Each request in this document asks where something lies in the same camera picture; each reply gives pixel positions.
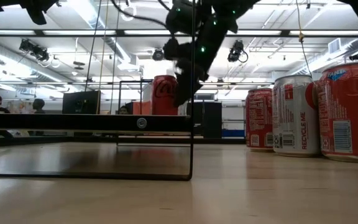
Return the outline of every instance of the red soda can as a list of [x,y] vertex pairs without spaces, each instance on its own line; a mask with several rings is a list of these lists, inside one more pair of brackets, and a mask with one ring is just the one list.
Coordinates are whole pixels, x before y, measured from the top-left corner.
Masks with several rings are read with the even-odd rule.
[[272,89],[248,91],[246,98],[246,141],[251,151],[273,152]]
[[323,72],[318,104],[322,153],[330,159],[358,162],[358,63]]
[[177,79],[171,75],[157,75],[152,85],[152,114],[178,115],[178,108],[173,106]]

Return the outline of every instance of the soda can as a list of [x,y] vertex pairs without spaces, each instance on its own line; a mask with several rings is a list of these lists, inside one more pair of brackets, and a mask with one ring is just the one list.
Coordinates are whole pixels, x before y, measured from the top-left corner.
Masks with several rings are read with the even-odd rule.
[[274,151],[282,156],[321,154],[316,88],[308,75],[276,79],[273,87]]
[[247,147],[255,152],[273,152],[272,89],[249,90],[246,98]]
[[178,107],[173,105],[177,79],[171,75],[157,75],[152,83],[152,114],[178,115]]
[[358,162],[358,63],[323,72],[318,105],[321,152],[330,159]]

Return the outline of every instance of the computer monitor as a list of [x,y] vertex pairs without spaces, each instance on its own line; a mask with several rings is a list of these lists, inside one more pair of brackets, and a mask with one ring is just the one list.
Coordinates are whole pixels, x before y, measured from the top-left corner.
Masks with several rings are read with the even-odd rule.
[[63,95],[63,114],[99,114],[100,91],[65,93]]

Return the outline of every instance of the fluorescent light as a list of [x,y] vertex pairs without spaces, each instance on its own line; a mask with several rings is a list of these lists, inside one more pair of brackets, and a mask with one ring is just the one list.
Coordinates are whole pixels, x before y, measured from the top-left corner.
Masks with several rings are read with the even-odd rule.
[[[291,30],[290,35],[299,35],[300,31]],[[358,30],[303,30],[304,35],[358,35]]]
[[[104,35],[104,30],[45,30],[45,35]],[[106,35],[115,35],[115,30],[106,30]]]
[[45,86],[47,86],[47,87],[49,87],[49,88],[56,89],[56,87],[55,87],[55,86],[53,86],[53,85],[45,85]]
[[23,84],[27,84],[27,82],[0,82],[0,84],[23,85]]
[[68,84],[65,82],[59,82],[59,83],[55,83],[55,82],[34,82],[34,85],[64,85],[64,84]]
[[203,83],[203,82],[200,82],[200,84],[202,85],[270,85],[272,83],[270,82],[233,82],[233,83],[230,83],[230,82],[224,82],[224,83]]
[[239,30],[236,34],[229,31],[229,35],[280,35],[280,30]]
[[15,88],[7,86],[7,85],[4,85],[4,84],[0,84],[0,88],[3,89],[3,90],[16,91]]
[[169,30],[125,30],[129,35],[169,35]]
[[50,78],[51,80],[53,80],[53,81],[55,81],[55,82],[61,82],[60,79],[55,78],[55,77],[53,77],[53,76],[51,76],[51,75],[48,75],[48,74],[46,74],[46,73],[44,73],[44,72],[40,72],[39,70],[38,70],[37,72],[38,72],[39,74],[45,76],[45,77]]
[[0,35],[35,35],[34,30],[0,30]]

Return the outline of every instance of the cable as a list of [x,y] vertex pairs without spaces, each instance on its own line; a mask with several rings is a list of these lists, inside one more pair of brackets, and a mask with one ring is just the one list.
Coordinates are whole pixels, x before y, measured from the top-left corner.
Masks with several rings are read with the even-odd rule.
[[[118,29],[118,19],[119,19],[119,14],[117,14],[117,24],[116,24],[116,29]],[[112,80],[111,80],[111,98],[110,98],[110,114],[112,114],[112,96],[114,93],[114,74],[116,72],[116,52],[117,51],[117,41],[115,41],[114,43],[114,58],[112,59]]]
[[27,56],[27,54],[29,54],[29,52],[25,53],[25,55],[23,55],[22,58],[20,58],[20,60],[17,63],[20,63],[23,60],[23,58],[25,58],[25,56]]
[[158,0],[158,2],[164,7],[166,10],[171,10],[162,0]]
[[[109,17],[109,4],[107,4],[107,9],[106,9],[106,18],[105,21],[107,21]],[[104,28],[104,39],[106,38],[106,31],[107,31],[107,27]],[[106,45],[106,41],[103,41],[103,51],[102,51],[102,61],[101,61],[101,65],[100,65],[100,76],[99,76],[99,95],[98,95],[98,105],[96,108],[99,109],[99,114],[100,114],[100,100],[101,100],[101,84],[102,84],[102,74],[103,74],[103,60],[104,60],[104,46]]]
[[247,56],[247,60],[242,61],[242,60],[239,59],[238,61],[241,62],[241,63],[246,63],[246,62],[248,62],[249,56],[248,56],[247,52],[245,52],[245,50],[243,50],[242,52]]
[[94,40],[96,38],[96,32],[98,31],[98,25],[99,25],[99,18],[100,18],[100,9],[102,8],[101,7],[102,5],[102,0],[100,0],[99,2],[99,11],[98,11],[98,16],[96,18],[96,25],[94,27],[94,34],[93,34],[93,40],[92,40],[92,48],[91,48],[91,53],[89,55],[89,64],[88,64],[88,72],[86,74],[86,81],[85,81],[85,91],[86,91],[86,88],[88,87],[88,82],[89,82],[89,79],[90,79],[90,70],[91,70],[91,62],[92,62],[92,54],[93,54],[93,47],[94,47]]
[[299,3],[298,0],[296,0],[296,9],[298,11],[298,24],[299,24],[299,42],[301,42],[302,45],[302,52],[303,52],[303,56],[305,57],[305,62],[306,62],[306,66],[308,67],[308,71],[311,77],[311,71],[310,71],[310,67],[309,67],[309,62],[308,62],[308,58],[306,57],[306,53],[305,53],[305,47],[303,46],[303,38],[305,38],[305,36],[302,33],[302,26],[301,26],[301,12],[299,10]]
[[167,30],[169,30],[168,27],[167,27],[167,25],[165,25],[165,23],[159,21],[158,19],[153,19],[153,18],[144,17],[144,16],[134,16],[134,15],[132,15],[131,13],[128,13],[128,12],[126,12],[126,11],[123,11],[123,10],[117,5],[117,3],[115,2],[115,0],[110,0],[110,1],[111,1],[111,3],[114,5],[114,7],[115,7],[119,12],[123,13],[123,14],[126,15],[126,16],[130,16],[130,17],[133,17],[133,18],[135,18],[135,19],[140,19],[140,20],[145,20],[145,21],[154,22],[154,23],[156,23],[156,24],[159,24],[159,25],[161,25],[161,26],[164,26],[164,28],[166,28]]

